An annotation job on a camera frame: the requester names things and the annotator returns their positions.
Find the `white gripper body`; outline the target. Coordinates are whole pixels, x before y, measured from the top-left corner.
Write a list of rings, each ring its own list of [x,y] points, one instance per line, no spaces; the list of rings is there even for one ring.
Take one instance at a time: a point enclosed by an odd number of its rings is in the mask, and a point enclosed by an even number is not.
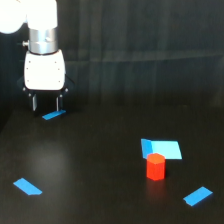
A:
[[[66,75],[63,53],[36,55],[27,51],[24,75],[17,81],[23,91],[69,91],[74,82]]]

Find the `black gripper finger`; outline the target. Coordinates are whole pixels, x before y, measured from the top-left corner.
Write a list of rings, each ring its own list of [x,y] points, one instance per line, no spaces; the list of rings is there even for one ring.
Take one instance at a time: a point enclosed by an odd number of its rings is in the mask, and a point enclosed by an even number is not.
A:
[[[37,95],[32,96],[32,110],[35,112],[37,109]]]
[[[59,94],[56,98],[56,109],[60,111],[63,109],[63,95]]]

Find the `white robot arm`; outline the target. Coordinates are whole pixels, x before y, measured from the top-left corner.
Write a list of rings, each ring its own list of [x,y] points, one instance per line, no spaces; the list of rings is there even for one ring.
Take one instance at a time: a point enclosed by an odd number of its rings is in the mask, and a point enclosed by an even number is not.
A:
[[[73,82],[66,77],[65,61],[58,47],[56,0],[0,0],[0,33],[12,34],[23,24],[29,29],[24,75],[19,80],[37,109],[37,91],[57,91],[56,111],[63,109],[63,96]]]

